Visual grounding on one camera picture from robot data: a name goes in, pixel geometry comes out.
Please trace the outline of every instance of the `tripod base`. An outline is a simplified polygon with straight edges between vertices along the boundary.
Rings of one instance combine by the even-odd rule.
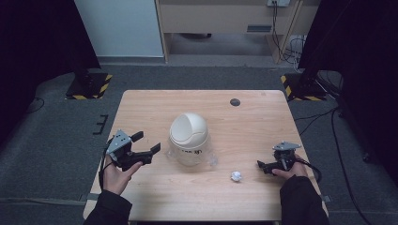
[[[326,100],[326,93],[318,83],[303,88],[300,78],[300,73],[286,73],[281,77],[288,100]]]
[[[112,75],[107,73],[90,73],[92,84],[83,86],[77,78],[75,78],[66,93],[66,99],[92,99],[102,98],[105,94]]]

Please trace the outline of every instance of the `black jacket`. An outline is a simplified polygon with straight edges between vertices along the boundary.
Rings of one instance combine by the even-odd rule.
[[[128,224],[132,204],[123,197],[108,190],[99,195],[96,207],[88,215],[84,225]]]
[[[283,225],[329,225],[322,200],[310,179],[292,176],[281,188]]]
[[[283,225],[329,225],[322,200],[307,177],[293,176],[284,183],[281,206]],[[103,190],[84,225],[126,225],[131,207],[129,201]]]

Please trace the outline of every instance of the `human hand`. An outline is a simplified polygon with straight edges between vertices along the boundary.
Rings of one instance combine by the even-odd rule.
[[[302,164],[300,162],[295,162],[293,164],[293,167],[288,172],[282,171],[282,170],[278,170],[278,169],[273,169],[272,173],[274,173],[277,176],[283,177],[286,180],[289,179],[290,177],[292,177],[293,175],[296,175],[296,176],[307,176],[308,177],[308,174],[307,174],[307,171],[305,170],[304,164]]]
[[[105,168],[103,173],[103,189],[113,192],[114,194],[120,195],[126,188],[127,183],[131,180],[131,176],[140,169],[143,162],[137,162],[132,165],[128,170],[120,171],[109,155],[105,157],[105,165],[109,165]]]

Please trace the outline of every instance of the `cable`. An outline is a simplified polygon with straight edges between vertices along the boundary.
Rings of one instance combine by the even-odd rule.
[[[319,184],[322,180],[322,173],[313,165],[311,165],[311,163],[309,163],[308,161],[302,159],[302,158],[297,158],[296,157],[296,161],[299,163],[302,163],[306,166],[308,166],[309,168],[313,169],[314,171],[316,171],[316,174],[318,174],[318,177],[316,178],[316,182]]]
[[[284,53],[281,50],[281,47],[279,45],[279,39],[278,36],[276,34],[276,18],[278,16],[278,3],[277,1],[272,1],[272,5],[273,5],[273,16],[272,16],[272,40],[274,42],[274,44],[276,45],[276,47],[278,48],[278,54],[279,54],[279,59],[283,59],[284,61],[290,63],[288,61],[289,58],[286,58]]]
[[[41,100],[41,105],[40,105],[37,109],[35,109],[35,110],[33,110],[33,111],[26,112],[26,114],[37,112],[37,111],[39,111],[41,108],[43,108],[43,106],[44,106],[44,99],[41,98],[41,97],[35,97],[35,100],[36,100],[36,101]]]
[[[343,175],[344,175],[345,184],[346,184],[346,186],[347,186],[348,193],[349,193],[349,196],[350,196],[350,198],[351,198],[351,201],[352,201],[352,203],[354,204],[355,208],[357,209],[358,213],[360,214],[360,216],[363,218],[363,220],[364,220],[367,224],[372,225],[372,223],[365,217],[365,215],[362,214],[362,211],[360,211],[360,207],[358,206],[357,201],[356,201],[355,198],[354,198],[354,195],[353,195],[353,193],[352,193],[351,186],[350,186],[349,181],[348,181],[348,176],[347,176],[347,174],[346,174],[345,166],[344,166],[343,159],[342,159],[342,153],[341,153],[341,151],[340,151],[340,144],[339,144],[339,142],[338,142],[338,140],[337,140],[336,130],[335,130],[335,128],[334,128],[334,119],[333,119],[333,118],[334,118],[334,114],[336,113],[337,110],[338,110],[338,108],[334,109],[334,110],[333,110],[333,113],[331,114],[331,128],[332,128],[332,130],[333,130],[333,137],[334,137],[334,141],[336,142],[337,153],[338,153],[338,155],[339,155],[340,164],[341,164],[342,169],[343,169]]]
[[[333,109],[331,109],[331,110],[329,110],[329,111],[327,111],[327,112],[321,113],[321,114],[316,114],[316,115],[311,115],[311,116],[308,116],[308,117],[302,117],[302,118],[295,119],[294,121],[296,122],[296,121],[298,121],[298,120],[304,120],[304,119],[311,119],[311,118],[314,118],[314,120],[312,120],[312,121],[310,122],[310,124],[308,124],[307,127],[306,127],[305,129],[303,129],[303,130],[300,132],[299,136],[301,136],[301,135],[310,127],[310,125],[311,125],[313,122],[315,122],[317,119],[319,119],[320,117],[322,117],[322,116],[324,116],[324,115],[327,115],[327,114],[329,114],[329,113],[332,113],[332,112],[333,112],[334,110],[336,110],[336,109],[337,109],[337,107],[336,107],[336,108],[333,108]]]

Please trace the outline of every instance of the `yellow black warning tape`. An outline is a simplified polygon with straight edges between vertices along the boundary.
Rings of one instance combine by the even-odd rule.
[[[81,95],[81,94],[76,94],[76,95],[71,95],[68,96],[67,99],[77,99],[77,100],[84,100],[84,99],[95,99],[95,98],[102,98],[103,95],[105,94],[106,89],[108,88],[109,82],[111,81],[113,75],[107,74],[105,77],[105,80],[103,80],[103,83],[100,87],[100,90],[98,93],[95,95]]]
[[[312,96],[295,97],[293,95],[292,89],[290,88],[286,77],[282,76],[281,80],[282,80],[282,83],[283,83],[284,90],[286,91],[286,95],[287,95],[287,99],[288,100],[326,100],[325,97],[312,97]]]

